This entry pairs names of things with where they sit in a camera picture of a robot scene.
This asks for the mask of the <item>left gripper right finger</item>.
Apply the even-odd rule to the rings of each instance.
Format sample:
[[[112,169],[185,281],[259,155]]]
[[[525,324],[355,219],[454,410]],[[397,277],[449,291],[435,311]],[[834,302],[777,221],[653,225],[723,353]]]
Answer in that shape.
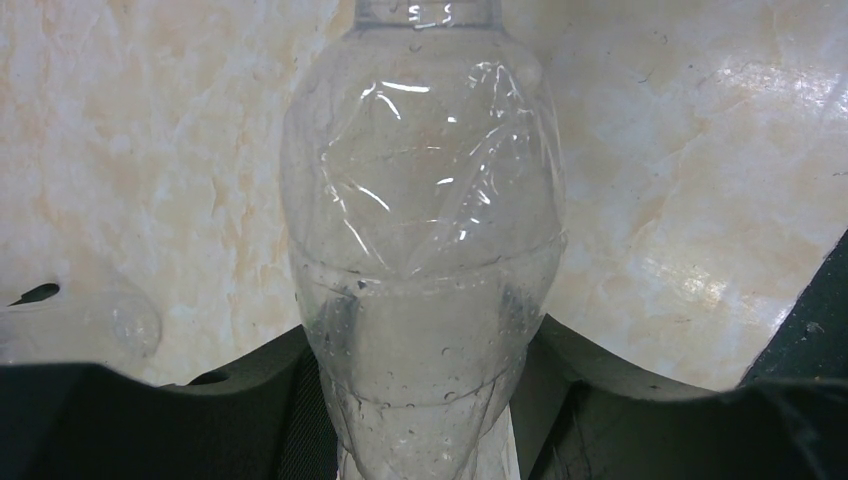
[[[843,479],[847,384],[713,392],[648,371],[546,317],[511,401],[524,479]]]

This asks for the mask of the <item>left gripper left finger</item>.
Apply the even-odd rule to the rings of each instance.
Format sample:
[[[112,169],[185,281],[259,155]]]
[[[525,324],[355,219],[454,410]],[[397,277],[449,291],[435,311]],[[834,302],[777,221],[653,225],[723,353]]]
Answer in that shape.
[[[301,328],[183,386],[96,364],[1,370],[5,479],[333,479],[336,447]]]

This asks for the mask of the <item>clear plastic bottle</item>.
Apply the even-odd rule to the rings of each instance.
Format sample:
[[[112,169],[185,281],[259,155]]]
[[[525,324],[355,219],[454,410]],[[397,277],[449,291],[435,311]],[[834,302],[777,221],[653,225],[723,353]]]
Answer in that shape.
[[[556,113],[497,1],[359,1],[299,82],[281,187],[342,479],[505,479],[566,236]]]

